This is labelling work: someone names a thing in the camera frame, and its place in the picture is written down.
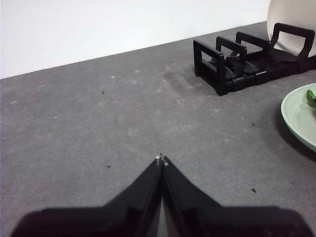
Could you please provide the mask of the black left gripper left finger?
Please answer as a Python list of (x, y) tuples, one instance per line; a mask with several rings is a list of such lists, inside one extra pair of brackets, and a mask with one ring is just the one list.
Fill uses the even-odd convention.
[(161, 206), (162, 155), (103, 206), (47, 208), (26, 214), (13, 237), (155, 237)]

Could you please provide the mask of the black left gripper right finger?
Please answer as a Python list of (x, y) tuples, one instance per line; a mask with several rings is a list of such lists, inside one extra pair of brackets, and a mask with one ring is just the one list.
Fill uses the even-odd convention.
[(163, 156), (163, 205), (171, 237), (310, 237), (303, 217), (276, 206), (222, 206)]

